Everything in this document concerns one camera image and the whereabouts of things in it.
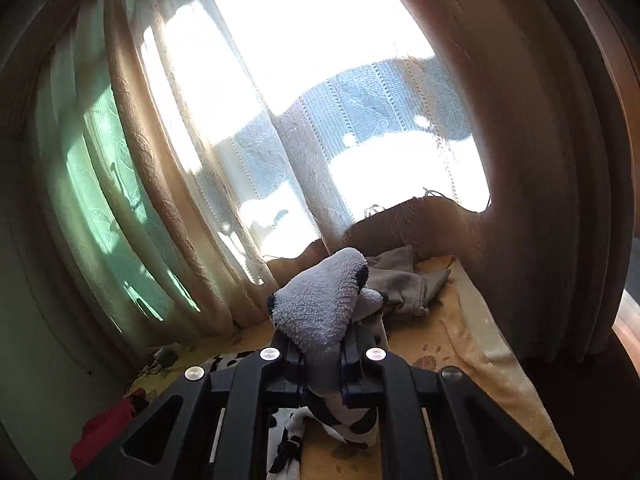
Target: sheer curtain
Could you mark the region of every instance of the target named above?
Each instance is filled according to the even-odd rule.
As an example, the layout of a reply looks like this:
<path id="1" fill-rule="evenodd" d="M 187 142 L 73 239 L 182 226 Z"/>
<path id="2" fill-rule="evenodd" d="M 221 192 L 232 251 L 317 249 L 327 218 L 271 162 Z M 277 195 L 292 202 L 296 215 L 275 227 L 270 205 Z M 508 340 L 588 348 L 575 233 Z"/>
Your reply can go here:
<path id="1" fill-rule="evenodd" d="M 42 201 L 140 354 L 265 319 L 266 265 L 434 190 L 489 192 L 399 0 L 90 0 L 41 72 Z"/>

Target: folded gray garment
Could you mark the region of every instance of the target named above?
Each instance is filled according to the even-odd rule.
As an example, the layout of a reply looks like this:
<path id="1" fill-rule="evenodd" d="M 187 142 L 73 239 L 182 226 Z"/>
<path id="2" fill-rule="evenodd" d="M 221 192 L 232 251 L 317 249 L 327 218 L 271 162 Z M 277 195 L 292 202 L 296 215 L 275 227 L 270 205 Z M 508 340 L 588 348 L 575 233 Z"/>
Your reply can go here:
<path id="1" fill-rule="evenodd" d="M 434 272 L 414 272 L 411 246 L 398 247 L 375 258 L 367 258 L 369 279 L 367 288 L 388 296 L 385 312 L 388 316 L 426 316 L 428 304 L 449 277 L 449 269 Z"/>

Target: silver bolt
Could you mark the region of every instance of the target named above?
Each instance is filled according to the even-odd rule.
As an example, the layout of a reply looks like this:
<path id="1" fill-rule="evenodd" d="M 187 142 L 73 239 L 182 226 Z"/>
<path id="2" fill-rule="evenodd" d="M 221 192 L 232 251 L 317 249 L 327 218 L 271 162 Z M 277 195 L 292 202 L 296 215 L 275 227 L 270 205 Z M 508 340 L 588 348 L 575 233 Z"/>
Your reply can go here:
<path id="1" fill-rule="evenodd" d="M 382 361 L 386 357 L 386 352 L 382 348 L 373 347 L 364 352 L 364 355 L 371 361 Z"/>
<path id="2" fill-rule="evenodd" d="M 192 366 L 184 371 L 184 376 L 190 381 L 199 381 L 204 377 L 204 368 L 202 366 Z"/>
<path id="3" fill-rule="evenodd" d="M 456 368 L 455 366 L 446 366 L 441 371 L 443 379 L 448 379 L 449 381 L 459 381 L 462 378 L 462 370 L 460 368 Z"/>
<path id="4" fill-rule="evenodd" d="M 263 348 L 262 350 L 260 350 L 260 357 L 265 361 L 275 361 L 278 357 L 280 357 L 280 350 L 271 346 Z"/>

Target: red object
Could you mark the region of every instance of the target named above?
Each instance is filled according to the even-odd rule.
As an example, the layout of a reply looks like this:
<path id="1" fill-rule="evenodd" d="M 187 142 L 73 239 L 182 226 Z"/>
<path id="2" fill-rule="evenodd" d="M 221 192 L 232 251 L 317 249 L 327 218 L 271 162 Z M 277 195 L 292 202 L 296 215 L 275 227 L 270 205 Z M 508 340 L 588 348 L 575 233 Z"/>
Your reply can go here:
<path id="1" fill-rule="evenodd" d="M 146 392 L 138 388 L 130 396 L 122 399 L 116 406 L 94 416 L 82 428 L 82 437 L 71 448 L 71 462 L 80 471 L 87 466 L 98 452 L 110 443 L 120 432 L 136 418 L 132 397 L 144 398 Z"/>

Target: dark floor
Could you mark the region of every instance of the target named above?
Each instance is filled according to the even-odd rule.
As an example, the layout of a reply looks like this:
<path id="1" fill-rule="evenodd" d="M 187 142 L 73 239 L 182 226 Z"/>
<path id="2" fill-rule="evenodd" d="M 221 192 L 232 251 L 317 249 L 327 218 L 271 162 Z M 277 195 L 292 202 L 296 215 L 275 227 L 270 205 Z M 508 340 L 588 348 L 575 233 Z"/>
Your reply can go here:
<path id="1" fill-rule="evenodd" d="M 640 303 L 638 239 L 625 288 Z M 604 351 L 580 365 L 561 355 L 552 363 L 525 360 L 522 367 L 560 435 L 577 479 L 640 480 L 640 377 L 613 332 Z"/>

